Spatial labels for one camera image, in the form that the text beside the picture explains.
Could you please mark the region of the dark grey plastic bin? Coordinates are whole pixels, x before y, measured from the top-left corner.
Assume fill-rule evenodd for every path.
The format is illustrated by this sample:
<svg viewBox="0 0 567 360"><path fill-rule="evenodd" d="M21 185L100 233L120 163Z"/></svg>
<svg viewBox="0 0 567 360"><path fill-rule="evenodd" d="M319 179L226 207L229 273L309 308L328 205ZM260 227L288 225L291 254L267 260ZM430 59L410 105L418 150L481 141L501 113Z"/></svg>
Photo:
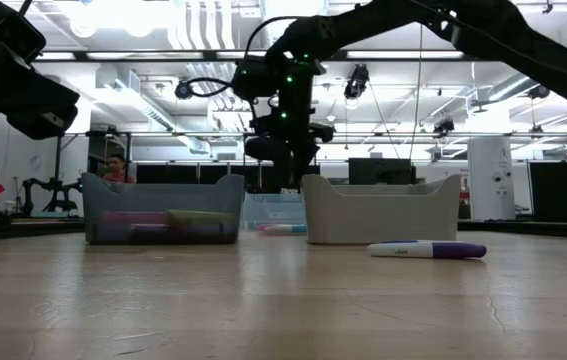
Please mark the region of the dark grey plastic bin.
<svg viewBox="0 0 567 360"><path fill-rule="evenodd" d="M245 178L225 175L216 184L131 184L82 175L85 239L90 245L221 245L239 237ZM105 212L163 212L166 210L232 213L234 237L174 236L133 233L131 225L104 224Z"/></svg>

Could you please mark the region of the black screen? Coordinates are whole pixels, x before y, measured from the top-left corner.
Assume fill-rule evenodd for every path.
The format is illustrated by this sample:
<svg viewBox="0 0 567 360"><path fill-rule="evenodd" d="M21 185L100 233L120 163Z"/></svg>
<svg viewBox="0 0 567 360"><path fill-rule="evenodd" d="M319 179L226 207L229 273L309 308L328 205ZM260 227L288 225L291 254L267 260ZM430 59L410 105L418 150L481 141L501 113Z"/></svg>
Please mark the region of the black screen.
<svg viewBox="0 0 567 360"><path fill-rule="evenodd" d="M415 167L409 159L350 158L350 185L410 185L416 183Z"/></svg>

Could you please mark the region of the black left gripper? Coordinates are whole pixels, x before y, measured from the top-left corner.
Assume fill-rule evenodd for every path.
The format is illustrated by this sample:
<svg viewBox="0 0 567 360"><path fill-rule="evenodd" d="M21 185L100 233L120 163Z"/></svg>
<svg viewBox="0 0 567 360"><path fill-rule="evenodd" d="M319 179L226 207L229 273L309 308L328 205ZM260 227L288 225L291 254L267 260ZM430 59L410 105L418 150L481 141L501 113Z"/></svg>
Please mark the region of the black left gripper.
<svg viewBox="0 0 567 360"><path fill-rule="evenodd" d="M34 140L59 137L74 123L79 99L0 41L0 116L13 128Z"/></svg>

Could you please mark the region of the purple cap white marker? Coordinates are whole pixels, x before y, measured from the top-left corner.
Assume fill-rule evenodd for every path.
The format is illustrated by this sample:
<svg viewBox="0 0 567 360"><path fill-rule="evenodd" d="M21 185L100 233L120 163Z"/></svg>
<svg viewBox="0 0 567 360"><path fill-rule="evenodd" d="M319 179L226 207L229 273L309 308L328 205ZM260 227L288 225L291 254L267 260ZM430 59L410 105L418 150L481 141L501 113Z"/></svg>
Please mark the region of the purple cap white marker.
<svg viewBox="0 0 567 360"><path fill-rule="evenodd" d="M482 258L487 247L472 243L400 243L370 244L368 253L373 257L407 257L431 259L469 259Z"/></svg>

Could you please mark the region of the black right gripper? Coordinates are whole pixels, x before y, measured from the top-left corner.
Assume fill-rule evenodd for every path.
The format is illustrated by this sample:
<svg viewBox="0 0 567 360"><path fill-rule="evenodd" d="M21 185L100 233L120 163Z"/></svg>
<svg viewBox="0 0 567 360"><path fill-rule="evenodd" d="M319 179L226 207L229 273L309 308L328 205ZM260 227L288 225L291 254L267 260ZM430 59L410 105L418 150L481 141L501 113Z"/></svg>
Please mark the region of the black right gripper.
<svg viewBox="0 0 567 360"><path fill-rule="evenodd" d="M325 73L317 60L290 60L270 67L264 59L244 61L244 94L249 101L259 97L277 98L270 113L253 118L255 136L245 142L247 156L272 161L268 191L301 188L304 175L318 152L316 140L329 142L334 129L312 125L313 78ZM289 161L293 161L293 176Z"/></svg>

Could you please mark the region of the white round pillar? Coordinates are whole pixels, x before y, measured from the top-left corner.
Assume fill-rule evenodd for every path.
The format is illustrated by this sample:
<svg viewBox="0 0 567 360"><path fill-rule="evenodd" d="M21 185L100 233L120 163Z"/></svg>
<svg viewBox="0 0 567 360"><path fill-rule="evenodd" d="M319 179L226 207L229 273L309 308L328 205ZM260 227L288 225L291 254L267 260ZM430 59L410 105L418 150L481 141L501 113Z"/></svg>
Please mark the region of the white round pillar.
<svg viewBox="0 0 567 360"><path fill-rule="evenodd" d="M473 137L468 142L470 215L473 221L517 217L509 137Z"/></svg>

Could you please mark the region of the pale plastic bin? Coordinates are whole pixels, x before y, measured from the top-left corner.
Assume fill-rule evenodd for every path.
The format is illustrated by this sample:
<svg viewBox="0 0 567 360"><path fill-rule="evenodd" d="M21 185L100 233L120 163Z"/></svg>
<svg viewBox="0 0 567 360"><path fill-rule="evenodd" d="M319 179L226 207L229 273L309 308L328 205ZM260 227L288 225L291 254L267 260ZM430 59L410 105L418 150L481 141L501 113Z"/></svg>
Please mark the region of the pale plastic bin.
<svg viewBox="0 0 567 360"><path fill-rule="evenodd" d="M418 185L333 185L302 179L307 241L368 245L387 240L457 238L461 176Z"/></svg>

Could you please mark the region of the person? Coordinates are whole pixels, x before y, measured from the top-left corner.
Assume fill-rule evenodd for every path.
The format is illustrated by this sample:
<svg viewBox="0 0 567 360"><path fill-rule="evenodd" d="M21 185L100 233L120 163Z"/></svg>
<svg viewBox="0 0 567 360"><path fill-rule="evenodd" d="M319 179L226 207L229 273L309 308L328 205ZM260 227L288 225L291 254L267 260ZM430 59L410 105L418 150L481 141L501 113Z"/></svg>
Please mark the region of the person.
<svg viewBox="0 0 567 360"><path fill-rule="evenodd" d="M111 155L106 162L107 171L102 179L114 183L135 183L136 179L129 173L125 157L121 154Z"/></svg>

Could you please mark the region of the light blue cap white marker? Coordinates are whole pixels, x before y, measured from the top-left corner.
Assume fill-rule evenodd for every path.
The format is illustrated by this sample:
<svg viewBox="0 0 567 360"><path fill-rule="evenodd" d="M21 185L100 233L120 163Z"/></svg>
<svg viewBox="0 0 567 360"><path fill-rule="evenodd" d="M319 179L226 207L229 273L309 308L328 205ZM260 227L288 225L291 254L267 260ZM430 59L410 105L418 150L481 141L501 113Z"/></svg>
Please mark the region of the light blue cap white marker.
<svg viewBox="0 0 567 360"><path fill-rule="evenodd" d="M263 232L266 235L305 235L307 233L307 227L302 224L284 224L279 228L272 229Z"/></svg>

